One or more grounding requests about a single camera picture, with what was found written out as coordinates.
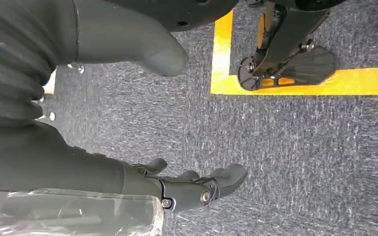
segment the humanoid robot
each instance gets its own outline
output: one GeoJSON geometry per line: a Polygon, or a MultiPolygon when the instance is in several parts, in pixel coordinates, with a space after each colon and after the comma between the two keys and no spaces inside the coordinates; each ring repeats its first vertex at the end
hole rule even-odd
{"type": "MultiPolygon", "coordinates": [[[[207,177],[194,171],[179,177],[160,177],[159,173],[167,167],[162,159],[130,165],[68,146],[55,128],[35,120],[42,116],[42,109],[32,101],[43,97],[42,86],[57,65],[72,62],[133,61],[159,75],[178,75],[188,57],[170,31],[211,23],[236,3],[237,0],[0,0],[0,223],[10,224],[13,219],[8,217],[14,214],[26,217],[21,226],[29,224],[27,216],[35,222],[43,218],[48,226],[54,224],[46,218],[54,215],[52,211],[58,211],[56,217],[61,216],[62,210],[55,203],[52,211],[37,211],[31,206],[43,204],[30,198],[7,201],[13,196],[42,196],[49,192],[59,198],[77,193],[94,197],[151,196],[158,200],[161,210],[181,211],[206,206],[233,193],[247,177],[241,165],[214,170],[207,177]],[[22,208],[21,203],[30,207],[22,208]],[[5,204],[11,207],[4,212],[5,204]],[[33,216],[27,209],[35,212],[33,216]]],[[[318,69],[323,73],[316,78],[292,76],[295,84],[319,83],[332,73],[333,55],[313,47],[309,40],[301,42],[337,1],[274,0],[268,4],[266,15],[261,17],[256,54],[240,67],[240,85],[260,89],[266,79],[276,81],[294,72],[298,74],[298,69],[292,71],[292,67],[300,58],[315,61],[320,54],[327,61],[327,66],[318,69]]],[[[71,203],[69,199],[61,202],[71,203]]],[[[66,217],[58,218],[57,224],[63,219],[69,219],[64,226],[73,224],[73,218],[80,218],[78,224],[97,224],[95,218],[84,217],[84,208],[75,209],[80,210],[80,217],[73,217],[76,213],[69,209],[63,211],[66,217]]],[[[92,232],[102,230],[98,227],[93,227],[92,232]]],[[[112,230],[103,229],[101,234],[112,235],[112,230]]]]}

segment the yellow line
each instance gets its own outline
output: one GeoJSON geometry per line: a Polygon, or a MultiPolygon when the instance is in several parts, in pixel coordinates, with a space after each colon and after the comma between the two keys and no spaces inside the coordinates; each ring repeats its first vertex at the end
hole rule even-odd
{"type": "Polygon", "coordinates": [[[378,95],[378,68],[339,70],[318,86],[246,91],[229,75],[233,11],[215,23],[211,93],[227,95],[378,95]]]}

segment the transparent plastic film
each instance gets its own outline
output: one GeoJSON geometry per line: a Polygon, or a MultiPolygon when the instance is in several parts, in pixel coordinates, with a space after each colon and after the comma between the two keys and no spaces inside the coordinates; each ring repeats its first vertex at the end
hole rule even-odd
{"type": "Polygon", "coordinates": [[[0,236],[159,236],[158,198],[40,189],[0,192],[0,236]]]}

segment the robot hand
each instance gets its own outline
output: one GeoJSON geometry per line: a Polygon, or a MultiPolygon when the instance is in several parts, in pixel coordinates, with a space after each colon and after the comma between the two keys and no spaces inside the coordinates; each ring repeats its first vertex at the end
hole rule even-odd
{"type": "Polygon", "coordinates": [[[244,182],[247,171],[241,165],[216,169],[208,177],[185,171],[179,177],[157,177],[167,167],[163,159],[133,167],[143,176],[157,179],[162,188],[161,205],[170,211],[201,207],[233,193],[244,182]]]}
{"type": "Polygon", "coordinates": [[[92,155],[70,147],[53,127],[35,121],[56,65],[133,61],[163,76],[184,69],[188,57],[156,20],[104,0],[0,0],[0,191],[67,189],[150,195],[170,210],[204,206],[235,191],[247,176],[239,165],[200,178],[155,177],[148,165],[92,155]]]}

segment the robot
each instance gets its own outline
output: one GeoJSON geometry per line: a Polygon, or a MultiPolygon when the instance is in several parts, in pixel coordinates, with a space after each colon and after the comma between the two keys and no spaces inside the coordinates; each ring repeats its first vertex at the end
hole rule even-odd
{"type": "MultiPolygon", "coordinates": [[[[241,63],[240,85],[247,90],[313,85],[331,75],[337,68],[335,56],[305,38],[340,2],[268,1],[260,16],[256,53],[241,63]],[[281,84],[282,77],[294,83],[281,84]]],[[[157,216],[164,210],[203,207],[235,192],[248,175],[241,165],[216,169],[206,177],[194,171],[161,177],[167,167],[162,159],[128,164],[70,147],[55,128],[35,120],[42,109],[32,101],[42,98],[42,86],[57,65],[72,62],[133,61],[159,75],[175,76],[188,57],[169,32],[209,24],[236,4],[237,0],[0,0],[0,234],[122,235],[119,222],[135,230],[139,224],[130,222],[138,218],[133,213],[143,218],[149,214],[147,208],[137,210],[141,202],[158,202],[149,207],[150,215],[157,216]],[[82,199],[72,200],[74,195],[82,199]],[[94,201],[87,204],[86,196],[94,201]],[[99,214],[100,208],[91,206],[99,206],[103,196],[111,201],[102,204],[99,214]],[[117,219],[117,202],[130,199],[137,204],[122,204],[119,216],[131,216],[117,219]],[[77,225],[85,227],[79,230],[77,225]]],[[[250,3],[261,4],[264,1],[250,3]]]]}

